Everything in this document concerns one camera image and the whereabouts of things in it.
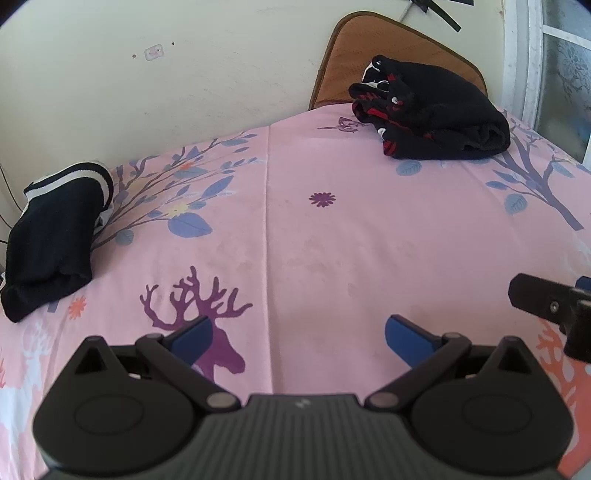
purple tree trunk print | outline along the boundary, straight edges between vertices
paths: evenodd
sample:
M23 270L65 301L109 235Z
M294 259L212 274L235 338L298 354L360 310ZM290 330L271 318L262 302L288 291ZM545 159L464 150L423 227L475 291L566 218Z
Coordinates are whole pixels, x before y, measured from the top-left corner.
M569 163L570 161L563 158L557 158L556 153L558 153L558 150L549 144L550 148L554 151L554 154L544 172L539 173L531 163L530 151L532 145L534 145L536 141L542 140L542 137L533 130L521 127L512 118L511 122L513 123L513 127L511 128L511 139L519 151L523 166L518 164L508 151L493 157L493 160L495 160L501 167L511 170L514 174L512 175L494 170L494 172L505 182L489 181L486 185L497 190L512 190L515 192L510 194L505 201L505 208L508 213L516 213L525 209L527 201L523 195L527 195L555 208L573 230L582 230L584 228L583 225L581 225L569 209L554 196L548 184L551 175L555 171L565 177L574 178L574 175L562 165L563 163ZM527 137L528 141L525 145L515 135L515 129L520 130ZM582 165L577 165L577 168L589 173L589 171L587 171Z
M207 351L197 360L197 365L203 375L213 381L213 367L218 365L225 367L230 370L233 374L243 373L245 370L245 363L243 357L233 349L228 336L224 330L216 325L216 319L218 318L237 318L242 315L246 310L252 307L252 303L247 303L239 308L235 308L234 302L238 295L238 289L234 288L228 299L226 300L226 307L222 310L224 305L223 297L228 291L226 288L219 289L220 282L217 277L213 279L213 286L211 293L208 298L201 297L201 283L197 278L197 270L191 266L191 274L184 278L181 278L178 284L173 285L173 288L179 290L178 299L175 296L175 292L170 293L170 303L173 305L176 311L176 318L173 323L163 322L158 318L158 315L151 307L152 294L158 288L158 285L150 287L146 285L146 296L139 296L140 302L144 305L145 314L152 320L154 327L169 332L181 328L186 322L193 320L193 318L185 319L185 312L189 308L192 302L195 302L199 315L206 315L212 321L213 326L213 341L212 345Z

folded clothing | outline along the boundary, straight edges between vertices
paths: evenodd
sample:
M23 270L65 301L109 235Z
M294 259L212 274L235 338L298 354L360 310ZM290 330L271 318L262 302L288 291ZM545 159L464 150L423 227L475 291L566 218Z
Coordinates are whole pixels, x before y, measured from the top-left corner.
M13 322L92 280L90 247L111 211L113 180L105 166L83 162L31 183L24 194L27 205L8 237L0 291Z
M470 160L511 144L507 120L486 95L441 67L378 55L349 94L355 116L374 124L394 158Z

pink bed sheet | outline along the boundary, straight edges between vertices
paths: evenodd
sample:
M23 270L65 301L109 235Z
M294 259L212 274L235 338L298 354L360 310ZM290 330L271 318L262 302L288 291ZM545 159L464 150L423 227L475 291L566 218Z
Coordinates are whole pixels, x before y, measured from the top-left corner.
M572 476L591 459L591 366L506 292L519 272L591 273L591 173L509 123L495 158L395 161L333 105L115 169L95 279L19 324L0 318L0 478L43 473L31 421L88 335L132 343L207 314L196 368L241 399L364 398L408 368L385 343L392 313L476 343L522 337L576 419L560 465Z

white deer print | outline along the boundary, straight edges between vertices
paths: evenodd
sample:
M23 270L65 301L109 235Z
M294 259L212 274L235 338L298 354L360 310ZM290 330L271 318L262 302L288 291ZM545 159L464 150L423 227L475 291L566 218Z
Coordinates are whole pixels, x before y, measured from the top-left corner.
M32 333L29 334L29 331L30 329L25 329L21 338L22 354L27 365L22 385L17 388L5 384L0 388L0 425L8 431L9 463L16 470L14 478L21 477L18 472L21 469L18 441L21 433L27 428L34 389L41 390L43 387L41 357L51 351L49 335L41 322L34 325Z

wall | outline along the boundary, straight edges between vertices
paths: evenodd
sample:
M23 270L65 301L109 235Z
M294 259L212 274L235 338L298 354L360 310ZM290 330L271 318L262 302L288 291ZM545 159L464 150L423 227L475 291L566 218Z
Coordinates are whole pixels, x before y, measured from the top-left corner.
M477 65L499 102L501 0L439 3L460 33L417 7L405 23ZM406 4L30 0L0 29L0 161L21 191L75 161L115 165L305 111L338 20ZM155 44L164 56L146 61Z

